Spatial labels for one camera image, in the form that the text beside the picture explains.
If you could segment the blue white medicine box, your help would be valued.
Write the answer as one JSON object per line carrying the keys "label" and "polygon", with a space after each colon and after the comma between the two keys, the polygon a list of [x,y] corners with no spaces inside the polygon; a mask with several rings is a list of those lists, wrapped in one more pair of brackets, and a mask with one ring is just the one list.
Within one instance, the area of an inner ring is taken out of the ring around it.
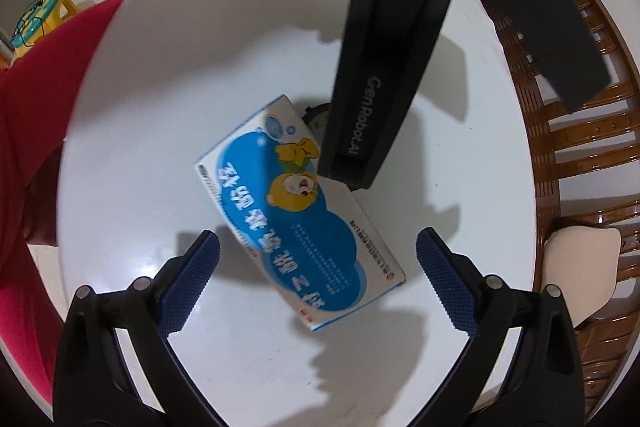
{"label": "blue white medicine box", "polygon": [[312,331],[406,280],[349,188],[318,175],[319,157],[319,143],[280,96],[195,164],[224,223]]}

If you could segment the beige cushion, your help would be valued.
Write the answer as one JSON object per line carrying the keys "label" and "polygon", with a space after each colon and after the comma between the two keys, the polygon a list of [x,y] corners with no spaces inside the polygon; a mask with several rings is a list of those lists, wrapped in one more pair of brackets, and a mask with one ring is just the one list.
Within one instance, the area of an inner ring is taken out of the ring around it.
{"label": "beige cushion", "polygon": [[622,236],[616,228],[572,225],[553,232],[544,243],[542,287],[561,291],[573,326],[601,310],[617,285]]}

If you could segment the long wooden bench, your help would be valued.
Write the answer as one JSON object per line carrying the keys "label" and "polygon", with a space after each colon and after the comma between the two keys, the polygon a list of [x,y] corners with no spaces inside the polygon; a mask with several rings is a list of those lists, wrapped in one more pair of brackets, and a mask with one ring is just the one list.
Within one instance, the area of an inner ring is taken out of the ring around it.
{"label": "long wooden bench", "polygon": [[574,336],[582,363],[585,417],[622,376],[639,338],[639,185],[621,188],[639,172],[639,71],[601,0],[573,0],[612,76],[611,84],[574,112],[544,95],[530,47],[508,18],[490,6],[506,54],[527,133],[536,194],[534,286],[542,288],[544,243],[572,225],[616,228],[622,236],[611,300]]}

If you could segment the red trousers leg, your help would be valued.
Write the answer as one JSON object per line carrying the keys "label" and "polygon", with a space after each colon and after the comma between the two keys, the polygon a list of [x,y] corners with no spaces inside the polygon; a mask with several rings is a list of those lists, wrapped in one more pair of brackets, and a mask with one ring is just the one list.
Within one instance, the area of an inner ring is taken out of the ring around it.
{"label": "red trousers leg", "polygon": [[1,340],[46,401],[63,321],[29,248],[58,243],[67,128],[94,52],[121,4],[106,0],[66,20],[1,73]]}

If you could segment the yellow teal stool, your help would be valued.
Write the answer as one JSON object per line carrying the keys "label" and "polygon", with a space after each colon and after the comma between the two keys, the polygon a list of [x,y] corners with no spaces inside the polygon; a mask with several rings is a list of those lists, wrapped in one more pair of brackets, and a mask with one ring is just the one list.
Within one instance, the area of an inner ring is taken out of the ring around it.
{"label": "yellow teal stool", "polygon": [[17,21],[11,44],[14,57],[26,54],[38,41],[80,12],[72,0],[35,0]]}

